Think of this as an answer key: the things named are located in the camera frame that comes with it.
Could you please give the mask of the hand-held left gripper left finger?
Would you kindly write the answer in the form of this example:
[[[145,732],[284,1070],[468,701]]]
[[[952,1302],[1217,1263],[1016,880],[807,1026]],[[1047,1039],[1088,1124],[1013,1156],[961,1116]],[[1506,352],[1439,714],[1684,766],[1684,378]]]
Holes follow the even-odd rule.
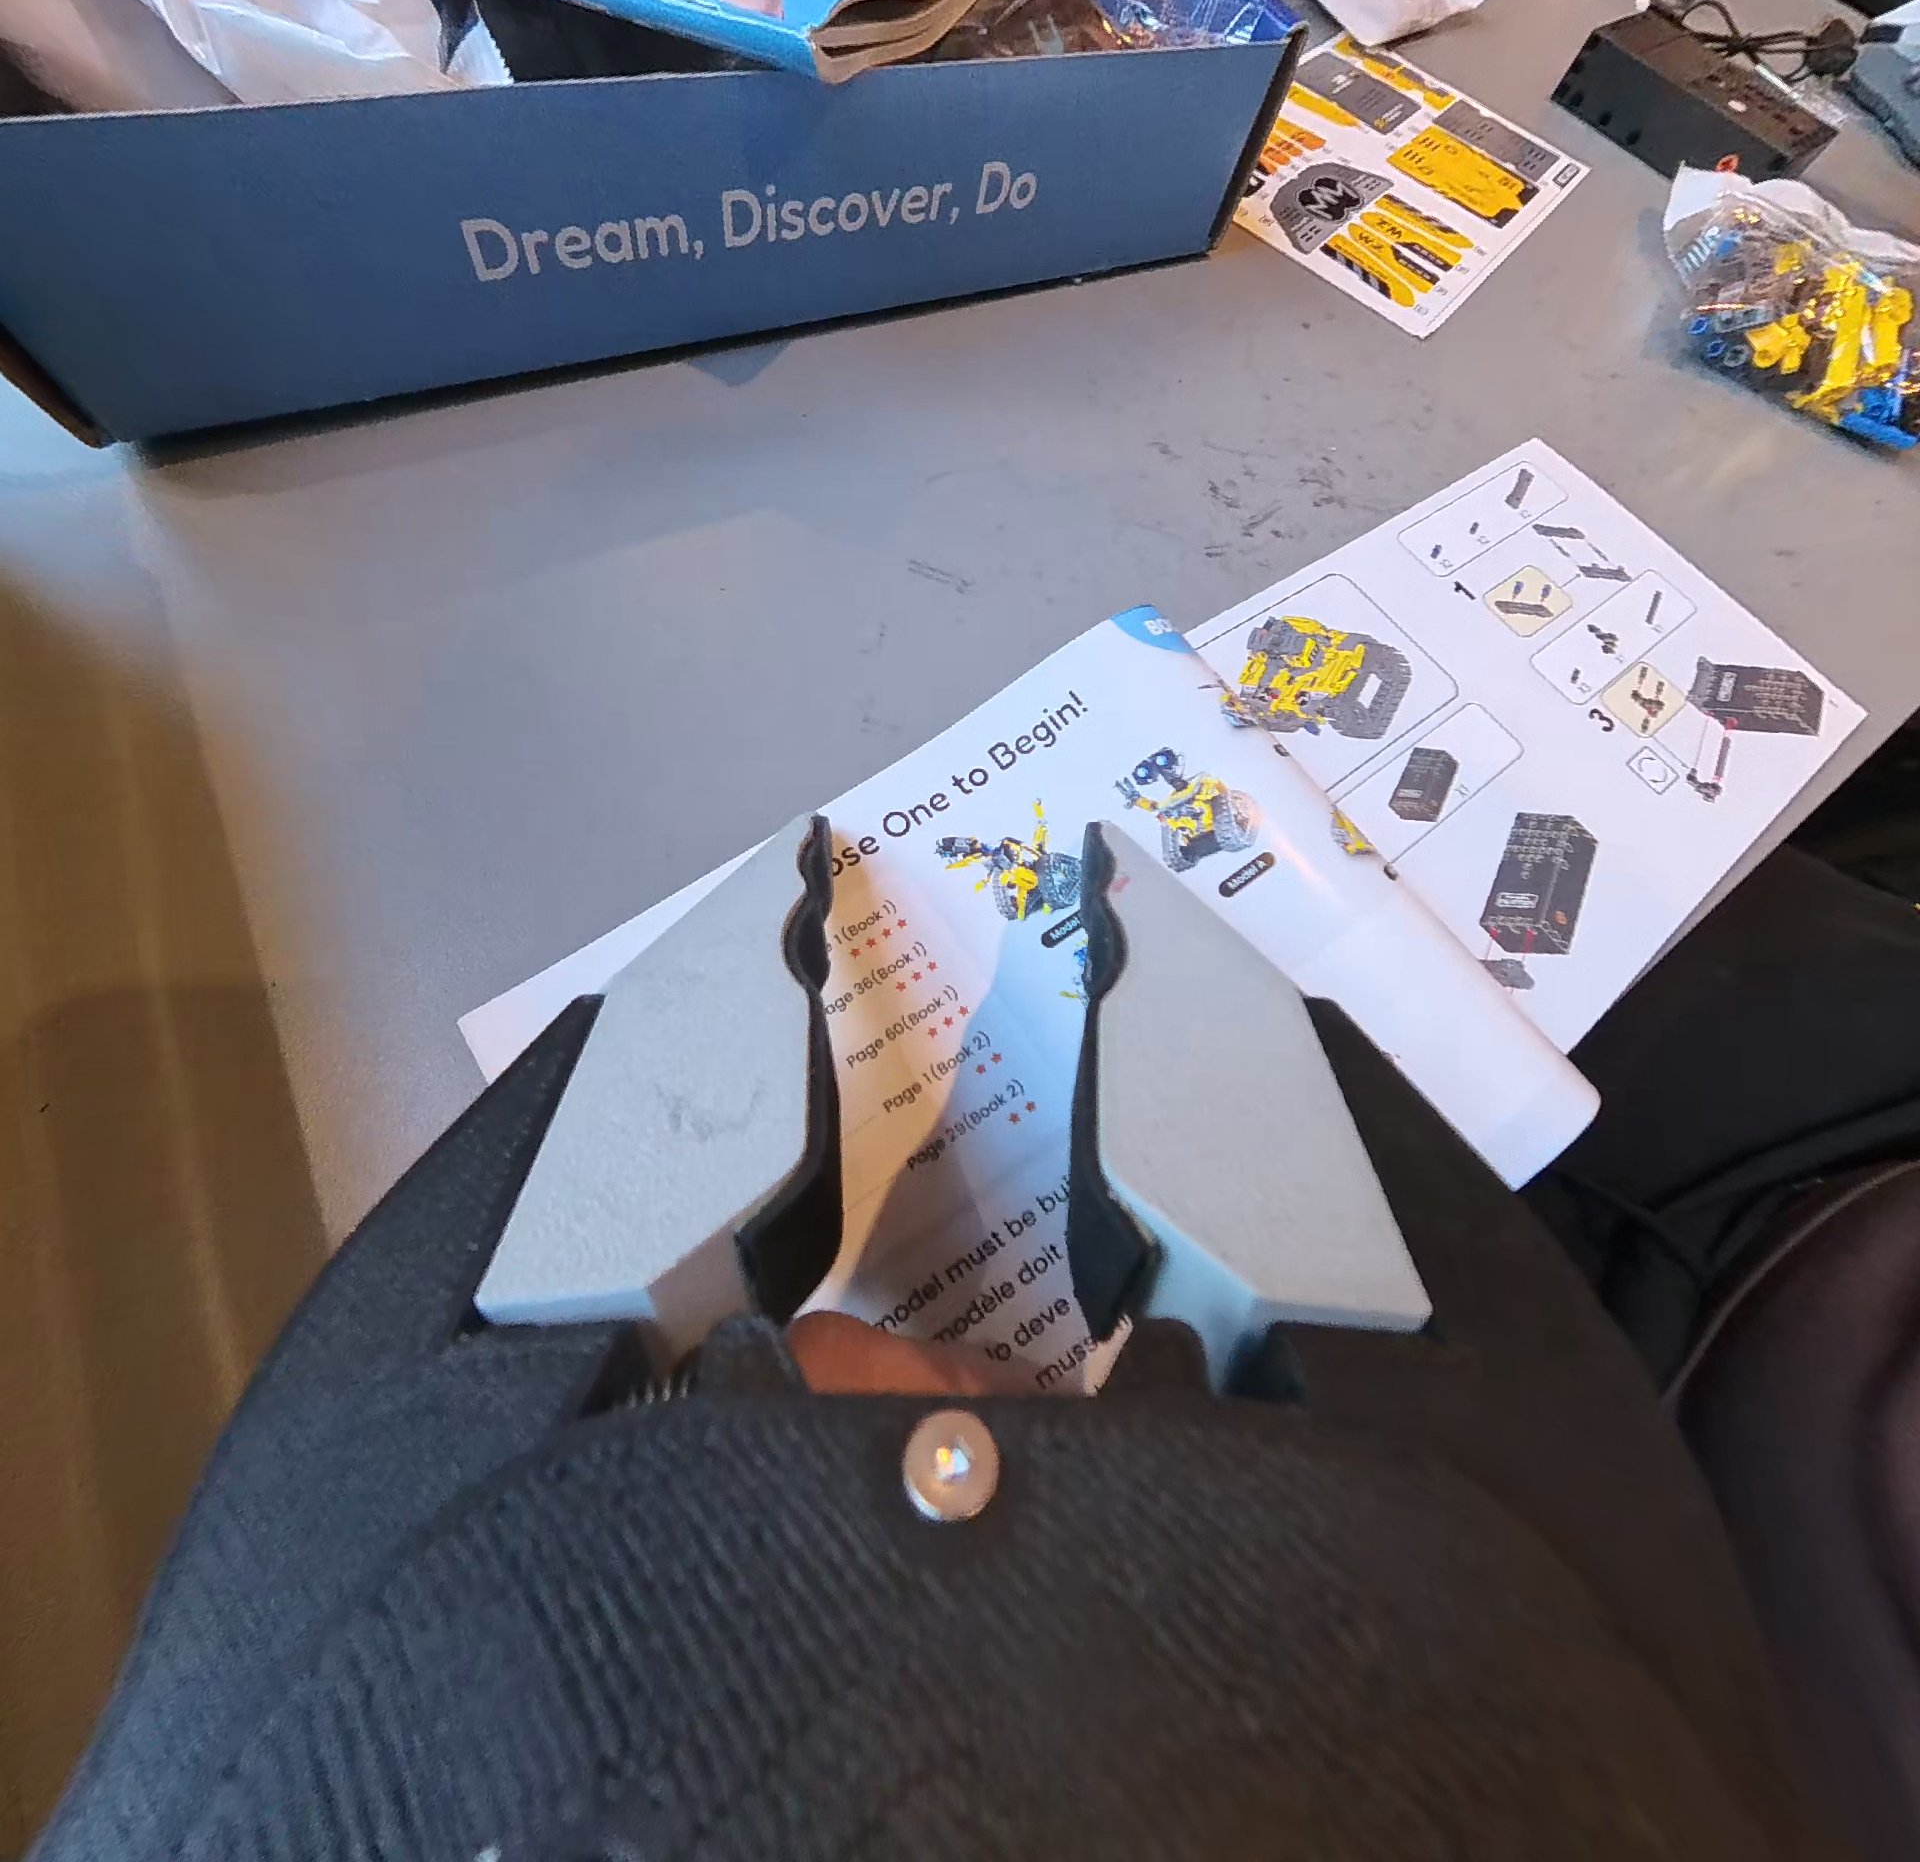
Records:
[[[493,1324],[787,1324],[843,1245],[826,816],[789,822],[587,1002],[473,1304]]]

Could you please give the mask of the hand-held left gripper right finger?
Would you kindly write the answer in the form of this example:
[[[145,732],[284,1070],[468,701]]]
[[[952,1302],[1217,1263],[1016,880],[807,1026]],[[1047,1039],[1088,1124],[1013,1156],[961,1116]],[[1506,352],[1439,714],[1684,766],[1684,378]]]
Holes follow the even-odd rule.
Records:
[[[1118,822],[1086,826],[1081,915],[1066,1243],[1088,1334],[1183,1324],[1223,1387],[1276,1321],[1424,1329],[1297,984]]]

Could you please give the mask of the blue cardboard kit box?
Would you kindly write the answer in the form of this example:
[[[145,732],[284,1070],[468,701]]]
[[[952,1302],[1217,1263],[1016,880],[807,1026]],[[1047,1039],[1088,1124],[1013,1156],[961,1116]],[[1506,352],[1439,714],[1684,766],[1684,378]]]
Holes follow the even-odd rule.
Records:
[[[676,356],[1181,261],[1306,53],[622,72],[79,112],[5,66],[5,375],[83,439]]]

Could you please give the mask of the black control box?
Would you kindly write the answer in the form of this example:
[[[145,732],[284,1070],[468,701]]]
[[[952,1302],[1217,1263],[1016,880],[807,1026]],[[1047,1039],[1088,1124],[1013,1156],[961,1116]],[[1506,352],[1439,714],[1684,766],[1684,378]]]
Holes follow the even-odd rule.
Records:
[[[1836,125],[1781,83],[1660,10],[1593,29],[1550,101],[1664,176],[1800,176],[1836,142]]]

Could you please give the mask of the grey desk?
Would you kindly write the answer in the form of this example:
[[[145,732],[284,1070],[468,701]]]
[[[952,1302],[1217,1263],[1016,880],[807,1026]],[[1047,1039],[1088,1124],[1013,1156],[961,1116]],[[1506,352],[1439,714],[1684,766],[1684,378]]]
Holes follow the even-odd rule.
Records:
[[[206,452],[5,389],[5,1224],[339,1235],[468,1099],[455,1016],[1101,613],[1189,626],[1523,437],[1865,722],[1916,704],[1916,467],[1667,353],[1664,185],[1549,104],[1629,0],[1420,62],[1590,166],[1432,337],[1198,262]]]

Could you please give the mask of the yellow and black sticker sheet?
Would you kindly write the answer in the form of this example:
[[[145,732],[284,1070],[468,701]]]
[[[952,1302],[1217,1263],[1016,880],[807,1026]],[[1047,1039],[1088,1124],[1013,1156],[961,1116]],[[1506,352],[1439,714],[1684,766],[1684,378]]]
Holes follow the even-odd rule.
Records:
[[[1235,218],[1427,337],[1585,175],[1579,159],[1343,31],[1303,53]]]

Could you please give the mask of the bag of yellow blue parts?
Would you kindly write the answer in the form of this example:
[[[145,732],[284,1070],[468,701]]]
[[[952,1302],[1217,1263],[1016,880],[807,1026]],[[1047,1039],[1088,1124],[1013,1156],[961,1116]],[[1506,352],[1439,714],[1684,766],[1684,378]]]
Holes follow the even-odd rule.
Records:
[[[1800,179],[1679,168],[1664,214],[1692,353],[1830,428],[1918,441],[1918,247]]]

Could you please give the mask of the white-ended plastic bag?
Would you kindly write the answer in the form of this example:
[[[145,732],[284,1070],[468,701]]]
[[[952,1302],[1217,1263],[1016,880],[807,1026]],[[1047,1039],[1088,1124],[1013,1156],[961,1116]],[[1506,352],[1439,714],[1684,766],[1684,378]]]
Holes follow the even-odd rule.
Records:
[[[2,0],[5,66],[79,112],[493,89],[476,0]]]

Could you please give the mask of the grey motor module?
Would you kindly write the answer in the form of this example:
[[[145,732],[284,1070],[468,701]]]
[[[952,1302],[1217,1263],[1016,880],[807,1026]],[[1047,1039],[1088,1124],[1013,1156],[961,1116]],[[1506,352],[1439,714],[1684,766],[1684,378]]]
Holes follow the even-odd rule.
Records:
[[[1842,86],[1903,143],[1918,143],[1918,10],[1913,5],[1869,22]]]

